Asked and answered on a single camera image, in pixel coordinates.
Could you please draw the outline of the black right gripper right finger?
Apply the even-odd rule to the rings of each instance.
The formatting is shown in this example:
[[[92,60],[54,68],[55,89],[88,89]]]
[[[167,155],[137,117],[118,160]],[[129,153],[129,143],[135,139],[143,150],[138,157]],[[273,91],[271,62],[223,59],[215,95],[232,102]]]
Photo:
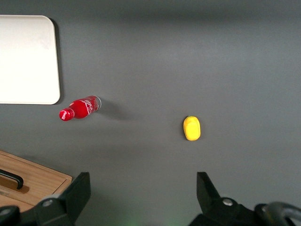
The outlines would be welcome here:
[[[208,174],[197,173],[197,200],[202,213],[191,221],[191,226],[257,226],[254,211],[235,200],[221,197]]]

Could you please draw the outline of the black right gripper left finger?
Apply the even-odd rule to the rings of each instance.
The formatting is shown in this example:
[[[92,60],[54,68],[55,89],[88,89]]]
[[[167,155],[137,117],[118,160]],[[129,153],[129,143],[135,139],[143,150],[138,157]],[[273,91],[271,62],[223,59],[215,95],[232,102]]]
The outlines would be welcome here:
[[[90,196],[90,174],[81,172],[60,195],[45,198],[25,212],[24,225],[74,226]]]

